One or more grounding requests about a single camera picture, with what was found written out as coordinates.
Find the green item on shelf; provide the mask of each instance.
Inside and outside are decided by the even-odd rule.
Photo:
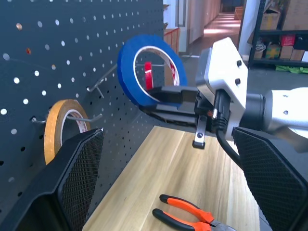
[[[295,74],[301,74],[301,73],[308,74],[308,68],[305,67],[289,67],[289,66],[276,65],[276,71],[289,71]]]

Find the tape roll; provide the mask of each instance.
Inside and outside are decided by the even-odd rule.
[[[44,155],[46,164],[53,160],[62,146],[63,126],[68,115],[75,118],[88,118],[86,112],[76,100],[60,100],[52,106],[48,114],[44,134]],[[80,133],[90,130],[89,122],[76,122]]]
[[[182,61],[167,43],[156,35],[134,36],[122,47],[117,61],[119,82],[125,94],[134,104],[149,106],[160,102],[147,93],[137,79],[136,60],[137,56],[143,51],[155,53],[165,60],[165,63],[172,71],[173,85],[187,85]]]
[[[144,74],[145,74],[145,88],[146,90],[151,90],[154,86],[151,62],[144,63]]]

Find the orange pliers handle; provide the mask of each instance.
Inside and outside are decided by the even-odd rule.
[[[214,220],[214,218],[210,212],[205,212],[189,201],[178,197],[162,194],[159,196],[159,199],[168,205],[181,208],[195,215],[200,220],[200,222],[195,223],[187,222],[158,208],[155,208],[152,211],[154,217],[161,220],[165,224],[180,231],[211,231],[210,223]]]

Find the red tape roll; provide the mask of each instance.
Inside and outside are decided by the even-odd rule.
[[[151,62],[145,62],[144,72],[145,72],[146,90],[151,90],[153,88],[152,63]]]

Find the tan tape roll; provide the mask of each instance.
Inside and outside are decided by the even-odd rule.
[[[76,100],[60,100],[52,106],[46,121],[44,135],[44,155],[46,164],[53,160],[62,146],[63,125],[68,115],[76,118],[88,118],[86,112]],[[89,122],[76,122],[80,133],[90,130]]]

